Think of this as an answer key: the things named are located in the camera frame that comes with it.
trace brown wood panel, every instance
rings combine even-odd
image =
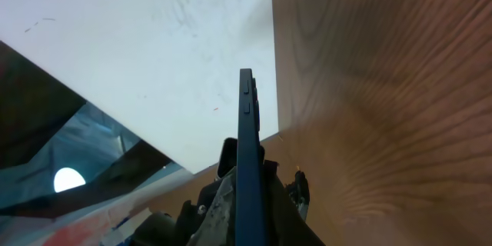
[[[273,6],[282,147],[325,213],[318,235],[491,245],[491,0]]]

